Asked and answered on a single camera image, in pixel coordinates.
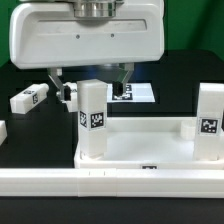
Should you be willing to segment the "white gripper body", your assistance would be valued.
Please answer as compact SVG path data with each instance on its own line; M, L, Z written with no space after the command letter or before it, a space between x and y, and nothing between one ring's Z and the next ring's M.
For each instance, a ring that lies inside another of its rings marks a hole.
M156 61L164 0L20 0L10 59L20 69Z

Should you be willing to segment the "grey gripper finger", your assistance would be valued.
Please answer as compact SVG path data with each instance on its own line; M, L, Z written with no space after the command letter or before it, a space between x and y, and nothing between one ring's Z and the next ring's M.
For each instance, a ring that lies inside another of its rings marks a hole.
M77 95L77 88L72 87L70 83L63 83L60 77L63 74L61 68L54 67L48 68L48 76L56 86L58 91L56 92L56 96L59 98L61 102L71 101L74 96Z
M120 97L126 93L126 84L134 72L134 64L120 63L118 71L118 78L112 82L112 93L114 96Z

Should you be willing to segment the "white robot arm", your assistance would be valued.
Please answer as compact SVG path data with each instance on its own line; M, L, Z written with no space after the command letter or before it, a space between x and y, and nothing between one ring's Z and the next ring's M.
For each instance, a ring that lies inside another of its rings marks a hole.
M164 52L164 0L20 0L9 30L10 59L20 69L47 68L65 96L63 67L118 64L120 96L136 62Z

